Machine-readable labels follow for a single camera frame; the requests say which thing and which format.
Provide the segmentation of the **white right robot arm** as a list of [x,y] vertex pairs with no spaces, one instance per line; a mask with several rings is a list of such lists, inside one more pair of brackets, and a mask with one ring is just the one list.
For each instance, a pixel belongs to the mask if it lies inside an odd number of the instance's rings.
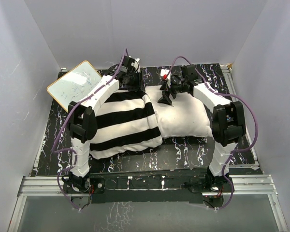
[[181,67],[181,76],[172,75],[169,69],[160,71],[163,81],[162,97],[158,103],[172,104],[179,93],[188,93],[199,99],[212,113],[212,135],[215,149],[205,175],[206,187],[216,192],[229,178],[228,166],[231,152],[246,134],[244,107],[239,101],[230,101],[203,81],[194,65]]

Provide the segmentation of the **white pillow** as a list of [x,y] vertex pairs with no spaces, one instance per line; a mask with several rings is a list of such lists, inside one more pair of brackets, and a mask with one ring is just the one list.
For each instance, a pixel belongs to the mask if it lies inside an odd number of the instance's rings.
[[160,86],[146,87],[157,116],[163,138],[212,137],[210,121],[203,103],[188,93],[177,94],[172,105],[158,103],[162,94]]

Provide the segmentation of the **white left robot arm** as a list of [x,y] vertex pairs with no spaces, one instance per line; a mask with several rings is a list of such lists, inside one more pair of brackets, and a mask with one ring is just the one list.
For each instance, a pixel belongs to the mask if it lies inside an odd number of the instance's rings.
[[98,130],[96,114],[103,103],[120,88],[140,90],[143,88],[139,59],[124,55],[120,63],[109,68],[100,82],[79,102],[70,102],[67,124],[72,142],[72,167],[67,185],[78,192],[89,190],[89,148],[90,141]]

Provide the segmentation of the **black white striped pillowcase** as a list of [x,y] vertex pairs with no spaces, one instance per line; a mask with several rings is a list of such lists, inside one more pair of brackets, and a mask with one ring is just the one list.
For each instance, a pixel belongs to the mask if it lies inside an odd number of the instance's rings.
[[98,110],[96,120],[98,130],[90,141],[89,151],[94,159],[162,144],[151,98],[144,91],[116,91]]

